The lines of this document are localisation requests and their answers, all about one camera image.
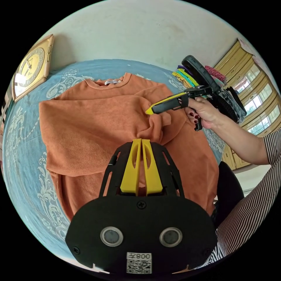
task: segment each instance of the window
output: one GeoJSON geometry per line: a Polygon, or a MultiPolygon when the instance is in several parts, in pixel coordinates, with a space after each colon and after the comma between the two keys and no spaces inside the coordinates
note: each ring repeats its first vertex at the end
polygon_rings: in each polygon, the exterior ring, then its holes
{"type": "Polygon", "coordinates": [[[247,111],[247,115],[250,115],[253,111],[255,111],[262,103],[270,96],[272,93],[272,88],[269,84],[262,89],[262,91],[249,103],[247,103],[244,107],[247,111]]]}
{"type": "Polygon", "coordinates": [[[260,73],[260,70],[258,67],[254,64],[247,74],[243,76],[234,86],[233,89],[238,91],[238,93],[241,93],[244,89],[246,89],[252,81],[258,76],[260,73]]]}
{"type": "Polygon", "coordinates": [[[255,125],[253,128],[249,129],[248,132],[258,135],[262,131],[264,131],[267,127],[269,127],[280,115],[280,108],[279,105],[276,105],[274,110],[266,117],[264,118],[260,123],[255,125]]]}

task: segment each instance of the screw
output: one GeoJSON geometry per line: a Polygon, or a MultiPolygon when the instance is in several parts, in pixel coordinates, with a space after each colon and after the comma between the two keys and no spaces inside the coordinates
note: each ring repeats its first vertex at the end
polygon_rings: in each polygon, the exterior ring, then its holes
{"type": "Polygon", "coordinates": [[[140,209],[140,210],[143,210],[146,208],[146,203],[144,201],[139,201],[137,203],[137,207],[140,209]]]}
{"type": "Polygon", "coordinates": [[[76,255],[79,255],[79,254],[80,254],[80,250],[79,250],[77,247],[73,247],[73,252],[74,252],[76,255]]]}

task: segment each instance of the hand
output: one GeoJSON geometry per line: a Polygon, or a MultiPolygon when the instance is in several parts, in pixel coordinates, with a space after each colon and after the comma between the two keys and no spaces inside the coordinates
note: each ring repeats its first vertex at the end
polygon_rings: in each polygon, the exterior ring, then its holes
{"type": "Polygon", "coordinates": [[[223,117],[223,114],[202,97],[196,97],[195,100],[189,99],[188,106],[184,110],[189,120],[197,123],[196,121],[200,117],[201,124],[206,129],[212,129],[217,126],[223,117]]]}

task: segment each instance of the blue bedspread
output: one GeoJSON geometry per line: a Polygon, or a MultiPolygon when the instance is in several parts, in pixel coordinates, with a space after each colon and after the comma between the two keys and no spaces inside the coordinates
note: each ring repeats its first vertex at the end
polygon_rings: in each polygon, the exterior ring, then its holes
{"type": "MultiPolygon", "coordinates": [[[[33,235],[57,256],[73,258],[64,238],[69,221],[57,200],[46,170],[46,147],[41,139],[38,103],[62,94],[86,78],[119,78],[125,72],[165,83],[174,93],[184,90],[171,71],[137,61],[94,60],[69,65],[49,75],[47,81],[11,103],[3,136],[4,180],[13,205],[33,235]]],[[[224,142],[204,130],[218,163],[224,142]]]]}

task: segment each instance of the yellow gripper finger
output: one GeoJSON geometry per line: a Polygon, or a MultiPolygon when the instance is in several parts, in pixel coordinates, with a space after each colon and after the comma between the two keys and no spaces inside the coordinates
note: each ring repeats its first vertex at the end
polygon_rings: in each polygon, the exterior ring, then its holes
{"type": "Polygon", "coordinates": [[[133,140],[120,189],[123,193],[138,195],[141,162],[141,139],[133,140]]]}
{"type": "Polygon", "coordinates": [[[146,196],[160,193],[163,190],[156,162],[153,156],[150,140],[142,139],[143,162],[146,183],[146,196]]]}

